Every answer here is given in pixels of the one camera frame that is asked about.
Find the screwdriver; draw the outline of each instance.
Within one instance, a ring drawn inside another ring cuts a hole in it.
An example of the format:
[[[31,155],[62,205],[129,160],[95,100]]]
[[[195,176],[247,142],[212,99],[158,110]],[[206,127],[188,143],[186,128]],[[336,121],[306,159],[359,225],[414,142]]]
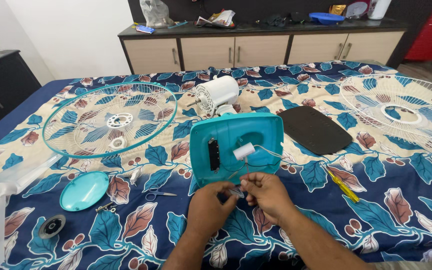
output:
[[[348,186],[346,186],[346,184],[341,181],[341,179],[334,175],[332,171],[330,171],[329,169],[325,168],[324,166],[322,166],[326,172],[331,176],[331,178],[333,179],[333,182],[335,182],[339,188],[341,188],[341,190],[355,203],[359,202],[360,199],[358,198],[358,196],[351,190],[349,189]]]

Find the wooden cabinet door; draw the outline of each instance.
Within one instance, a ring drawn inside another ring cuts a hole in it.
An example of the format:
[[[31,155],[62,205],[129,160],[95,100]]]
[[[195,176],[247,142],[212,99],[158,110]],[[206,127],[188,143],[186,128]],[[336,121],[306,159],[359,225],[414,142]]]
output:
[[[181,71],[175,38],[124,40],[134,74]]]
[[[404,32],[349,34],[339,60],[375,60],[386,65]]]
[[[234,67],[234,37],[182,38],[185,70]]]
[[[289,35],[237,36],[235,67],[282,65]]]
[[[338,60],[347,38],[348,34],[295,34],[287,63]]]

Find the scissors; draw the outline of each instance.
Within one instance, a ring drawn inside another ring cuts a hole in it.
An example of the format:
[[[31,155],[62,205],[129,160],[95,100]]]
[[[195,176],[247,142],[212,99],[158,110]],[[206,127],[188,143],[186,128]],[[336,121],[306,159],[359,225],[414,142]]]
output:
[[[159,192],[159,186],[156,184],[153,184],[149,187],[149,193],[146,194],[146,200],[148,202],[152,202],[156,199],[156,196],[158,196],[158,195],[177,196],[176,194],[172,194],[172,193]]]

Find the bedsheet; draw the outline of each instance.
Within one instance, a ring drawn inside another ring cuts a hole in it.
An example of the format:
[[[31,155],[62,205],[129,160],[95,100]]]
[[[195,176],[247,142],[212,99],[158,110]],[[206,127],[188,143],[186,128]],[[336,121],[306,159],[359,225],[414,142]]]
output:
[[[65,100],[104,85],[158,82],[178,99],[176,117],[166,135],[140,154],[111,160],[63,157],[40,180],[7,199],[5,269],[157,269],[186,227],[191,196],[198,189],[189,157],[189,132],[210,118],[194,101],[194,87],[213,76],[233,76],[239,84],[238,113],[278,114],[311,106],[341,125],[353,137],[345,149],[318,156],[285,135],[284,159],[276,175],[297,207],[342,245],[367,262],[432,262],[432,149],[383,134],[371,121],[339,103],[340,82],[361,74],[397,74],[396,70],[352,61],[195,70],[97,78],[78,78],[43,104],[0,140],[0,171],[48,151],[41,136],[51,112]],[[319,166],[340,176],[359,197],[353,203]],[[87,171],[110,176],[106,195],[94,207],[66,212],[59,198],[66,184]],[[137,181],[123,175],[138,170]],[[157,184],[158,196],[142,193]],[[245,193],[235,190],[243,198]],[[115,213],[95,212],[109,202]],[[55,237],[41,239],[38,230],[51,216],[67,223]],[[240,199],[224,227],[209,240],[203,268],[257,269],[294,266],[303,269],[286,233],[265,219],[261,209]]]

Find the teal fan guard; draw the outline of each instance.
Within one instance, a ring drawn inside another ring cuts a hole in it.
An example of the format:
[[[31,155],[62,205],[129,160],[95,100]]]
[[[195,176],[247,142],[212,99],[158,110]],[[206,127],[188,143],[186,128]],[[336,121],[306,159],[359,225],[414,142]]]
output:
[[[233,150],[251,143],[282,155],[283,120],[268,112],[225,113],[193,125],[189,139],[191,166],[199,187],[226,180],[239,184],[239,178],[245,175],[247,170],[250,173],[269,174],[278,170],[281,158],[271,155],[261,147],[255,147],[256,151],[247,156],[248,169],[245,161],[236,159]],[[219,149],[219,169],[211,169],[208,144],[213,140],[217,141]]]
[[[61,104],[44,124],[43,140],[75,159],[110,158],[136,150],[171,124],[176,96],[159,83],[117,83]]]

